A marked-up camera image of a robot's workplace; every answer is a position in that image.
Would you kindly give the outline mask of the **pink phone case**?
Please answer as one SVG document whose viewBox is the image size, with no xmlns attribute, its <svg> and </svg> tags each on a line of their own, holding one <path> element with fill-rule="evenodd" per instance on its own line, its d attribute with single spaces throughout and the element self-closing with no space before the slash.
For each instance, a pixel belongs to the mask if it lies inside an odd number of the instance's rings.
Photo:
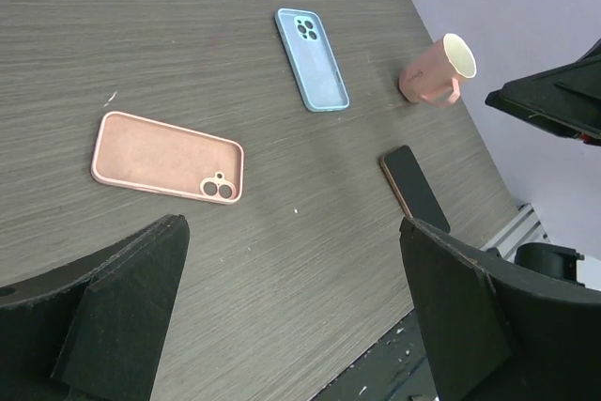
<svg viewBox="0 0 601 401">
<path fill-rule="evenodd" d="M 90 171 L 105 185 L 232 205 L 242 195 L 243 169 L 235 141 L 111 111 L 100 122 Z"/>
</svg>

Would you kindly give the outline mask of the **black phone gold edge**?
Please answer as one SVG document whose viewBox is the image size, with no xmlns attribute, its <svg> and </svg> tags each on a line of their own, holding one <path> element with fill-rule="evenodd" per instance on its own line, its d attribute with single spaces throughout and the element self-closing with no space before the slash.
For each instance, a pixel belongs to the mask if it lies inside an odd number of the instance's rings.
<svg viewBox="0 0 601 401">
<path fill-rule="evenodd" d="M 424 172 L 408 146 L 379 158 L 379 164 L 406 216 L 424 221 L 449 234 L 451 226 Z"/>
</svg>

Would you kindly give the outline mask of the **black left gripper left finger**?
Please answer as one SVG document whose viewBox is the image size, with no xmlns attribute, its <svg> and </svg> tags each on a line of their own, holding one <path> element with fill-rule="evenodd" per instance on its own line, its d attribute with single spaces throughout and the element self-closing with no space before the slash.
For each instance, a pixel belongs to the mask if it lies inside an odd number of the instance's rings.
<svg viewBox="0 0 601 401">
<path fill-rule="evenodd" d="M 4 400 L 148 400 L 190 229 L 165 215 L 62 267 L 1 289 Z"/>
</svg>

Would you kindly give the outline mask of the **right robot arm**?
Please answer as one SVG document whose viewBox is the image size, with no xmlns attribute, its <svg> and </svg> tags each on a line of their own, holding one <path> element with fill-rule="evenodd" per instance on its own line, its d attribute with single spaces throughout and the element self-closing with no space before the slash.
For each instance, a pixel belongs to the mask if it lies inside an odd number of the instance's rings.
<svg viewBox="0 0 601 401">
<path fill-rule="evenodd" d="M 510 141 L 510 190 L 552 241 L 582 251 L 600 286 L 600 46 L 573 63 L 505 83 L 485 105 L 531 127 Z"/>
</svg>

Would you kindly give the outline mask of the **light blue phone case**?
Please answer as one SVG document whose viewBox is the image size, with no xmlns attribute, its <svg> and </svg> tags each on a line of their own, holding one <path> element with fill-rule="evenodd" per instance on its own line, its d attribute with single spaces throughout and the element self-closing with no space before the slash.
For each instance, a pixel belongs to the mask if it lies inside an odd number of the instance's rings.
<svg viewBox="0 0 601 401">
<path fill-rule="evenodd" d="M 345 110 L 350 99 L 320 17 L 279 8 L 274 21 L 305 108 L 314 113 Z"/>
</svg>

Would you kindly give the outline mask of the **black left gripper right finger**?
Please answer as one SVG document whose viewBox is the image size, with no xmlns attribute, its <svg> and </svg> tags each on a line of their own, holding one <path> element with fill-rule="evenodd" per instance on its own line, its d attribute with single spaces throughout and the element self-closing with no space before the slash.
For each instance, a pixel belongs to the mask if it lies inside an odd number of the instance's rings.
<svg viewBox="0 0 601 401">
<path fill-rule="evenodd" d="M 401 223 L 400 248 L 440 399 L 599 399 L 599 291 L 418 219 Z"/>
</svg>

